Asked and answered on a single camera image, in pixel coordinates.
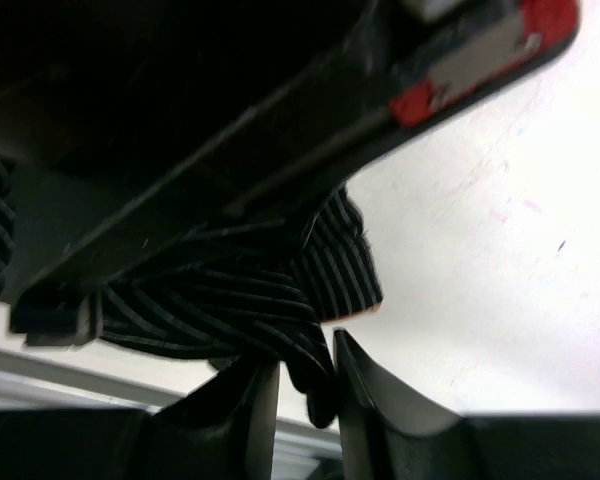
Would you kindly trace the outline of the black striped underwear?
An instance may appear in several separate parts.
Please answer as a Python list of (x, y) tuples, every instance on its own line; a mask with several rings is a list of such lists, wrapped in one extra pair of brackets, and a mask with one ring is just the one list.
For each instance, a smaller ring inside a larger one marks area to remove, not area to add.
[(345, 188), (271, 221), (198, 222), (155, 266), (96, 295), (104, 342), (217, 369), (247, 356), (285, 363), (321, 429), (339, 407), (322, 324), (383, 300), (362, 215)]

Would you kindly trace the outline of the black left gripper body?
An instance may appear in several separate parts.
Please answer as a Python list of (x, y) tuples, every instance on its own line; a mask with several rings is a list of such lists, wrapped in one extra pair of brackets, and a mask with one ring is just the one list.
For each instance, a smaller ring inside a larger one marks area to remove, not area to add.
[(35, 346), (98, 334), (98, 293), (201, 210), (297, 209), (560, 56), (576, 1), (0, 1), (1, 300)]

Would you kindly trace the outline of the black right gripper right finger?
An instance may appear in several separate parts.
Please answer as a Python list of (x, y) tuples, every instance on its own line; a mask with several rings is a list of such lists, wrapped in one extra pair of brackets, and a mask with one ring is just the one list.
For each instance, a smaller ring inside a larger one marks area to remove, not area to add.
[(455, 413), (334, 333), (347, 479), (600, 479), (600, 414)]

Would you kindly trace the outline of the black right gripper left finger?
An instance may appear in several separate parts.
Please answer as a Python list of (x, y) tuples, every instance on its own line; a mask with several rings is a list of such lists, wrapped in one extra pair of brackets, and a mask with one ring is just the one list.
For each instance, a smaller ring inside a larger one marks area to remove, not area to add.
[(279, 367), (241, 359), (155, 414), (0, 411), (0, 479), (268, 479)]

